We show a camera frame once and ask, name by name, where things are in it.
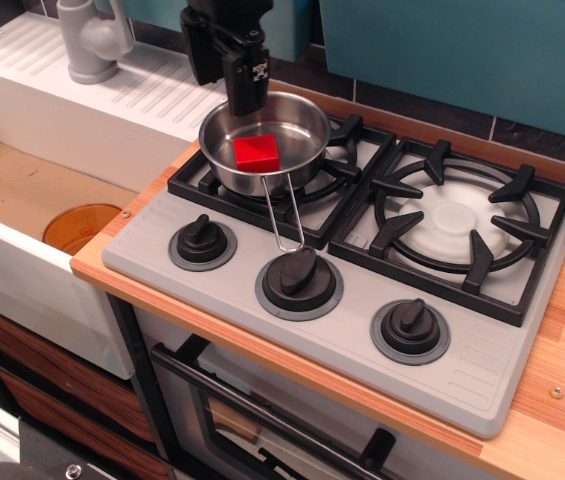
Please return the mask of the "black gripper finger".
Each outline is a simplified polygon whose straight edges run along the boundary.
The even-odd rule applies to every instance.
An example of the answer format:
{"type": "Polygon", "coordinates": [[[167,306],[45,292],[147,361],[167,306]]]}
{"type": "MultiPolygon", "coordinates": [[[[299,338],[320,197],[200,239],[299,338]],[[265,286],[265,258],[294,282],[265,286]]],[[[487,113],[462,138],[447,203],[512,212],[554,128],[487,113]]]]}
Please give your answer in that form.
{"type": "Polygon", "coordinates": [[[220,79],[233,81],[232,34],[225,27],[208,22],[181,22],[186,52],[199,85],[220,79]]]}
{"type": "Polygon", "coordinates": [[[238,50],[222,61],[230,113],[241,117],[264,107],[268,95],[269,50],[238,50]]]}

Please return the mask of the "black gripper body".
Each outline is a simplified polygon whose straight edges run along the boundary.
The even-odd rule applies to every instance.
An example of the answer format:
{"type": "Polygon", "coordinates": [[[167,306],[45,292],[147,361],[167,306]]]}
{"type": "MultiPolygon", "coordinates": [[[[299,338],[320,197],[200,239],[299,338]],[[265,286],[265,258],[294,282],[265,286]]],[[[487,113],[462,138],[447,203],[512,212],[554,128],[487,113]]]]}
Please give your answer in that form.
{"type": "Polygon", "coordinates": [[[265,34],[261,18],[272,9],[272,1],[188,1],[180,14],[187,52],[226,55],[251,44],[262,45],[265,34]]]}

